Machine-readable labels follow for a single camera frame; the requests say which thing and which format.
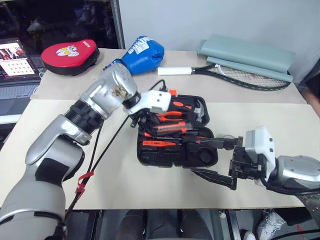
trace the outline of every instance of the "white wall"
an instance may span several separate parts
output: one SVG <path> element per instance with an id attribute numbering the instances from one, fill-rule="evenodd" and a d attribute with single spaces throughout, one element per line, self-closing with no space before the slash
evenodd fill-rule
<path id="1" fill-rule="evenodd" d="M 320 0 L 119 0 L 126 48 L 147 35 L 167 50 L 196 50 L 211 34 L 296 53 L 299 83 L 320 57 Z"/>

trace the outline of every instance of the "tool handle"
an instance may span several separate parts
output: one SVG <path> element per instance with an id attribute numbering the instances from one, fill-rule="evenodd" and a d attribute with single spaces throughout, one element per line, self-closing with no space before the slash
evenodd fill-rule
<path id="1" fill-rule="evenodd" d="M 142 141 L 142 146 L 153 146 L 153 147 L 169 147 L 177 145 L 175 142 L 171 141 L 154 141 L 154 140 L 144 140 Z"/>
<path id="2" fill-rule="evenodd" d="M 157 114 L 157 117 L 160 122 L 167 122 L 167 121 L 182 121 L 182 118 L 168 118 L 169 116 L 178 116 L 181 117 L 183 115 L 180 111 L 168 111 L 165 113 Z"/>
<path id="3" fill-rule="evenodd" d="M 153 128 L 156 129 L 157 133 L 163 132 L 182 132 L 185 133 L 187 130 L 192 130 L 192 124 L 186 123 L 185 121 L 180 121 L 176 124 L 167 124 L 167 125 L 158 125 L 154 126 Z"/>
<path id="4" fill-rule="evenodd" d="M 182 103 L 182 102 L 179 102 L 179 101 L 173 101 L 172 102 L 173 103 L 173 105 L 175 105 L 176 107 L 183 107 L 183 108 L 187 108 L 187 109 L 192 109 L 192 106 L 191 105 L 186 105 L 186 104 L 184 104 L 184 103 Z"/>
<path id="5" fill-rule="evenodd" d="M 158 67 L 158 76 L 161 75 L 191 75 L 192 67 Z"/>

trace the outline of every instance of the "laptop keyboard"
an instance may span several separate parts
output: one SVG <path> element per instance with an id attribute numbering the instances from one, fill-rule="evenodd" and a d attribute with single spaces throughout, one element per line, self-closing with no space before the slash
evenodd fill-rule
<path id="1" fill-rule="evenodd" d="M 39 85 L 21 85 L 0 87 L 0 100 L 30 98 Z"/>

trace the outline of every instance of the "white sneaker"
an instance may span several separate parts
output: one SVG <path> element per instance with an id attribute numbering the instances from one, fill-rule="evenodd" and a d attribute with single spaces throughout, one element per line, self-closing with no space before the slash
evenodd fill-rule
<path id="1" fill-rule="evenodd" d="M 261 221 L 256 229 L 259 240 L 271 239 L 277 230 L 280 230 L 286 221 L 283 220 L 275 211 L 271 211 L 263 221 Z"/>
<path id="2" fill-rule="evenodd" d="M 250 231 L 246 231 L 244 236 L 243 236 L 243 240 L 257 240 L 255 235 L 250 232 Z"/>

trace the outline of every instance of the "wire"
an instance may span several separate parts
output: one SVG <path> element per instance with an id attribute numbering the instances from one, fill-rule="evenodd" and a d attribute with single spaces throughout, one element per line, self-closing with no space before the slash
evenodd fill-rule
<path id="1" fill-rule="evenodd" d="M 288 189 L 288 188 L 272 185 L 271 183 L 267 182 L 263 177 L 261 177 L 260 180 L 267 190 L 271 190 L 278 194 L 300 196 L 300 195 L 311 195 L 311 194 L 320 193 L 320 188 L 314 188 L 309 190 L 301 190 L 298 188 Z"/>
<path id="2" fill-rule="evenodd" d="M 167 88 L 166 86 L 166 81 L 164 79 L 161 79 L 159 81 L 157 81 L 152 87 L 150 87 L 149 91 L 154 89 L 159 83 L 163 84 L 163 89 Z M 96 138 L 95 138 L 95 143 L 94 143 L 94 148 L 93 148 L 93 152 L 92 152 L 92 156 L 91 156 L 91 160 L 90 160 L 90 164 L 89 164 L 89 167 L 88 167 L 88 170 L 87 170 L 87 173 L 89 172 L 93 172 L 99 162 L 101 161 L 101 159 L 103 158 L 103 156 L 105 155 L 106 151 L 109 149 L 109 147 L 111 146 L 111 144 L 113 143 L 113 141 L 115 140 L 115 138 L 117 137 L 117 135 L 119 134 L 120 130 L 122 129 L 122 127 L 125 125 L 125 123 L 127 122 L 127 120 L 129 119 L 129 116 L 127 116 L 124 121 L 122 122 L 121 126 L 118 128 L 118 130 L 115 132 L 115 134 L 113 135 L 113 137 L 111 138 L 110 142 L 108 143 L 108 145 L 105 147 L 105 149 L 103 150 L 103 152 L 100 154 L 98 160 L 95 162 L 93 168 L 91 169 L 91 166 L 93 165 L 93 161 L 94 161 L 94 158 L 95 158 L 95 154 L 96 154 L 96 149 L 97 149 L 97 145 L 98 145 L 98 140 L 99 140 L 99 136 L 100 136 L 100 133 L 101 133 L 101 130 L 102 130 L 102 127 L 103 127 L 103 123 L 102 125 L 100 126 L 99 128 L 99 131 L 96 135 Z M 82 184 L 87 184 L 88 181 L 89 181 L 90 177 L 86 177 L 82 180 Z M 64 215 L 64 221 L 66 221 L 66 219 L 68 218 L 68 216 L 70 215 L 70 213 L 72 212 L 72 210 L 74 209 L 77 201 L 79 200 L 79 197 L 80 197 L 80 192 L 77 192 L 70 204 L 70 206 L 68 207 L 67 211 L 65 212 L 65 215 Z"/>
<path id="3" fill-rule="evenodd" d="M 45 75 L 44 72 L 39 72 L 39 77 L 41 78 L 41 80 L 42 80 L 42 78 L 44 77 L 44 75 Z"/>
<path id="4" fill-rule="evenodd" d="M 152 238 L 152 235 L 155 233 L 155 231 L 157 231 L 158 229 L 162 228 L 162 227 L 165 225 L 165 214 L 164 214 L 164 212 L 162 212 L 162 219 L 163 219 L 162 224 L 161 224 L 160 226 L 157 226 L 156 228 L 154 228 L 154 229 L 151 231 L 148 239 L 151 239 L 151 238 Z"/>
<path id="5" fill-rule="evenodd" d="M 300 234 L 313 234 L 313 233 L 318 233 L 320 232 L 319 229 L 313 229 L 313 230 L 306 230 L 306 231 L 295 231 L 295 232 L 289 232 L 287 234 L 283 234 L 283 235 L 280 235 L 280 236 L 276 236 L 270 240 L 278 240 L 278 239 L 283 239 L 283 238 L 286 238 L 286 237 L 289 237 L 289 236 L 294 236 L 294 235 L 300 235 Z"/>
<path id="6" fill-rule="evenodd" d="M 97 149 L 97 145 L 98 145 L 98 140 L 99 140 L 99 136 L 100 136 L 101 129 L 102 129 L 103 125 L 104 125 L 104 123 L 101 124 L 101 126 L 99 128 L 99 131 L 98 131 L 98 133 L 96 135 L 96 139 L 95 139 L 94 148 L 93 148 L 93 151 L 92 151 L 90 164 L 89 164 L 88 170 L 86 171 L 87 173 L 91 172 L 91 167 L 94 164 L 94 159 L 95 159 L 96 149 Z"/>
<path id="7" fill-rule="evenodd" d="M 116 133 L 113 135 L 113 137 L 111 138 L 109 144 L 105 147 L 105 149 L 103 150 L 103 152 L 101 153 L 101 155 L 99 156 L 98 160 L 95 162 L 92 171 L 94 171 L 99 162 L 101 161 L 101 159 L 103 158 L 103 156 L 105 155 L 106 151 L 109 149 L 109 147 L 111 146 L 111 144 L 113 143 L 113 141 L 115 140 L 116 136 L 118 135 L 118 133 L 120 132 L 120 130 L 122 129 L 122 127 L 125 125 L 126 121 L 129 119 L 129 116 L 127 116 L 124 121 L 122 122 L 121 126 L 118 128 L 118 130 L 116 131 Z"/>
<path id="8" fill-rule="evenodd" d="M 37 91 L 37 89 L 39 88 L 40 85 L 38 85 L 35 89 L 33 89 L 33 92 L 31 95 L 35 94 L 35 92 Z"/>
<path id="9" fill-rule="evenodd" d="M 150 90 L 152 90 L 152 89 L 154 89 L 159 83 L 161 83 L 162 82 L 162 84 L 163 84 L 163 88 L 166 88 L 167 86 L 166 86 L 166 81 L 164 80 L 164 79 L 161 79 L 161 80 L 159 80 L 159 81 L 157 81 L 152 87 L 150 87 L 149 88 L 149 91 Z"/>

